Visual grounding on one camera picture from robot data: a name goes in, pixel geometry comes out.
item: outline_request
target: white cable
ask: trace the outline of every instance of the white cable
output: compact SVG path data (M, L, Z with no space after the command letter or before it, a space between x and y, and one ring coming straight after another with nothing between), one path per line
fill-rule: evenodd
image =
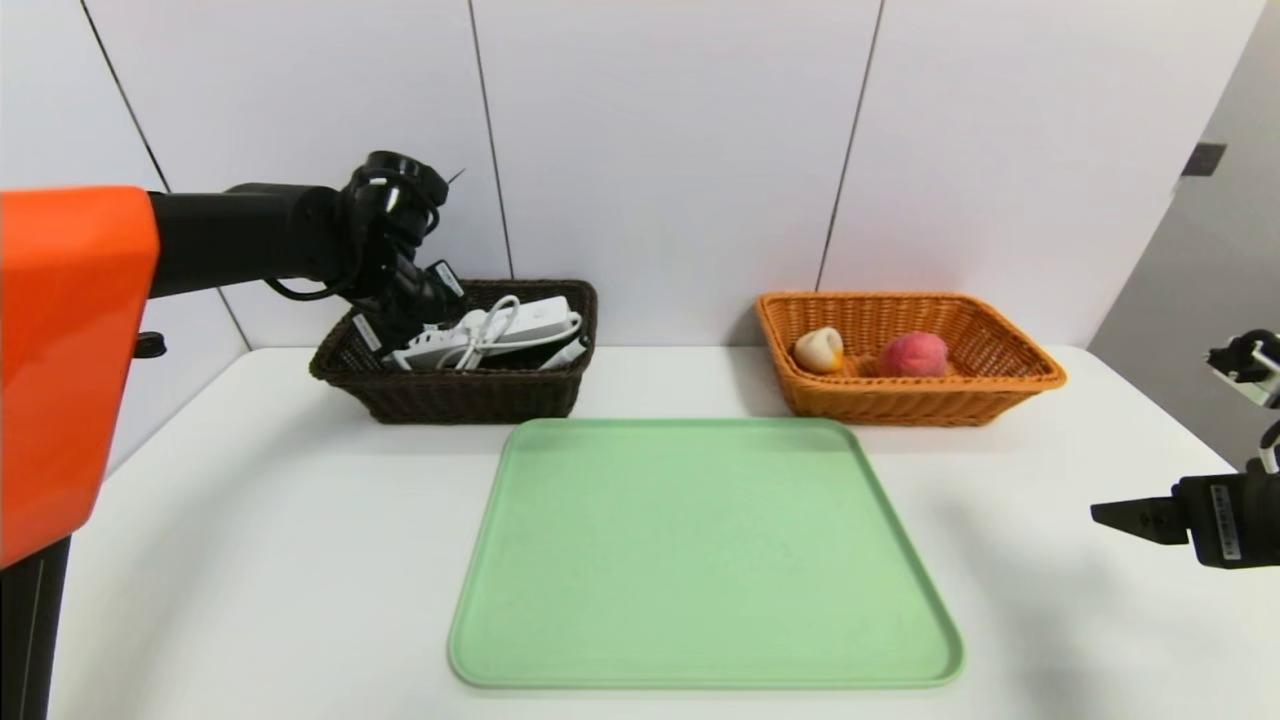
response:
M493 320L497 316L498 311L508 305L511 306L511 313L508 313L508 316L503 323L502 329L499 329L497 333L490 334ZM498 302L494 302L493 307L489 309L489 314L485 316L484 323L480 324L480 328L470 332L470 340L467 345L454 347L453 350L442 355L435 364L435 369L438 370L444 369L445 365L449 363L449 360L452 357L456 357L461 352L462 357L458 359L458 363L453 365L453 368L457 370L474 370L476 369L476 366L480 365L480 360L484 359L485 352L489 352L490 350L522 350L525 347L538 347L539 345L559 342L562 340L568 340L573 337L582 328L582 315L577 313L570 313L568 319L572 323L572 325L568 329L562 331L554 336L540 337L538 340L525 340L518 342L493 342L492 338L499 338L503 334L506 334L508 329L511 329L512 323L516 322L516 313L518 311L520 311L520 299L517 299L515 295L503 296L500 300L498 300Z

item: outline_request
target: white table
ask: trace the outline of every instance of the white table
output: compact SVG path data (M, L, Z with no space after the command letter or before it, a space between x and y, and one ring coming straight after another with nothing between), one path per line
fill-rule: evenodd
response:
M987 428L856 428L965 639L923 692L495 692L445 637L509 427L381 427L252 352L74 536L54 719L1265 717L1280 571L1201 568L1089 503L1229 466L1082 350ZM600 348L575 416L787 414L762 348Z

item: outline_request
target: dark brown wicker basket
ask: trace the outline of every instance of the dark brown wicker basket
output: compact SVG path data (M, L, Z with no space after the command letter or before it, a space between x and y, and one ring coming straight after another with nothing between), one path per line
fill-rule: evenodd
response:
M466 281L471 309L488 310L503 295L521 302L563 295L582 315L582 334L595 338L595 288L582 281ZM564 418L577 400L595 346L564 368L538 370L564 343L488 359L468 372L387 369L374 359L348 313L311 359L311 374L365 404L379 423L515 424Z

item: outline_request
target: white charger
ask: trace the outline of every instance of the white charger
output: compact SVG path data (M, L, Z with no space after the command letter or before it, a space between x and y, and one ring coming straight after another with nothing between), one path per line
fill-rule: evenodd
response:
M387 361L403 370L431 370L458 357L454 368L471 370L488 355L568 340L581 327L582 316L570 310L563 295L525 305L507 295L488 313L467 313L452 329L428 329L404 348L390 352Z

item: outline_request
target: wicker basket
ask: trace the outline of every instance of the wicker basket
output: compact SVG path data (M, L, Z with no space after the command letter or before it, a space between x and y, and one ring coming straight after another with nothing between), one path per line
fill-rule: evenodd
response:
M582 315L582 333L595 337L595 288L581 281L468 281L471 309L488 310L503 295L531 302L563 295ZM365 346L348 313L311 359L311 374L365 404L379 423L515 424L564 418L577 400L594 345L564 368L538 370L564 343L498 355L468 370L406 373L384 368Z
M867 425L984 425L1014 405L1061 387L1066 373L980 300L924 292L782 292L756 313L782 395L796 415ZM801 370L791 346L831 325L845 341L838 374ZM876 363L895 337L931 332L947 342L943 378L879 378Z

